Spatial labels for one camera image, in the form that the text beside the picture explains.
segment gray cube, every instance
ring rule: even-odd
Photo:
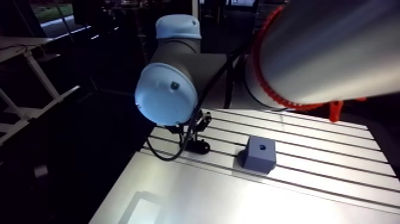
[[[250,136],[246,149],[237,155],[239,164],[249,170],[270,173],[276,166],[275,141],[258,136]]]

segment white cylinder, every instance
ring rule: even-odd
[[[382,95],[400,90],[400,1],[292,1],[260,50],[264,79],[298,104]],[[261,89],[249,60],[246,82]]]

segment white table surface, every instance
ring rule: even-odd
[[[136,153],[91,223],[400,223],[400,183],[368,128],[293,113],[210,110],[207,155]],[[268,175],[238,166],[248,135],[276,140]],[[177,151],[156,127],[153,147]]]
[[[0,50],[0,63],[20,54],[23,54],[26,50],[32,50],[40,45],[51,42],[52,38],[19,38],[19,37],[6,37],[0,36],[0,48],[4,48],[11,45],[26,45],[16,46]]]

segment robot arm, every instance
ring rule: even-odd
[[[226,55],[201,54],[199,21],[168,15],[157,23],[159,47],[137,84],[135,99],[149,120],[187,122]],[[227,91],[224,74],[205,108],[285,108],[370,97],[400,90],[400,2],[296,0],[288,4],[246,58]]]

